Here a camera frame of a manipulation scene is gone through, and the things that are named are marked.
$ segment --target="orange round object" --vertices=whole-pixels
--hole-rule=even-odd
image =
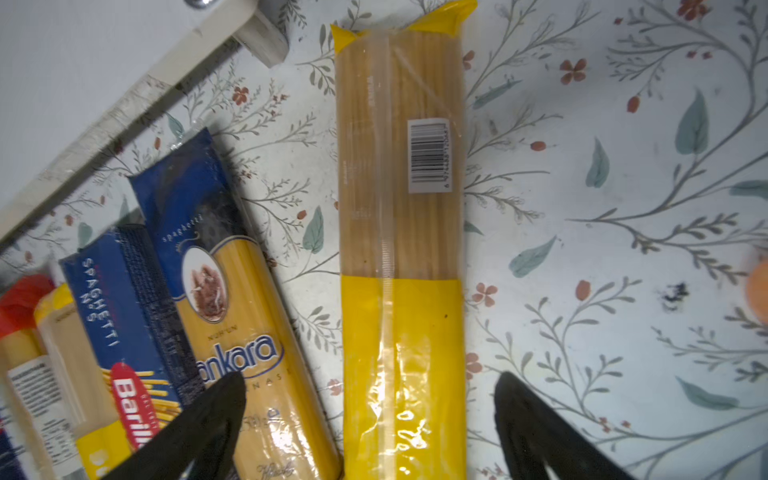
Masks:
[[[768,325],[768,262],[762,262],[746,281],[746,301],[757,318]]]

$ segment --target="floral pattern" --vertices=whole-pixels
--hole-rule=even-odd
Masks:
[[[3,282],[136,220],[126,177],[205,124],[341,442],[329,26],[441,4],[275,7],[286,64],[225,44],[18,232]],[[767,16],[758,0],[480,0],[461,60],[469,478],[510,478],[490,395],[505,370],[638,478],[765,478],[768,326],[744,285],[768,253]]]

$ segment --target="barilla logo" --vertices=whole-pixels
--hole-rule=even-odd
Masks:
[[[115,363],[111,377],[112,396],[128,441],[134,449],[139,449],[160,431],[152,397],[136,372],[126,363]]]
[[[205,383],[215,382],[229,372],[242,372],[252,369],[258,366],[259,362],[267,362],[278,356],[275,341],[269,335],[261,335],[253,342],[248,342],[245,347],[236,346],[226,352],[222,350],[221,344],[217,343],[214,345],[214,352],[216,353],[215,356],[197,362],[197,371],[200,372],[200,377],[202,377]],[[275,368],[283,360],[283,353],[285,353],[285,350],[281,352],[277,363],[268,370],[253,375],[243,374],[243,376],[251,379]]]

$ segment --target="table surface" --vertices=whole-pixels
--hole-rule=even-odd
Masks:
[[[274,7],[286,64],[221,48],[18,235],[3,278],[133,210],[125,177],[204,121],[340,440],[328,25],[405,25],[432,3]],[[766,477],[768,328],[744,298],[768,250],[766,15],[758,0],[481,0],[464,39],[469,478],[509,478],[491,398],[504,370],[638,478]]]

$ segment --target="small black spot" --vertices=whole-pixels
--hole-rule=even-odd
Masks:
[[[690,295],[688,285],[680,282],[677,285],[668,285],[667,291],[661,294],[661,306],[665,312],[677,312],[681,303]]]

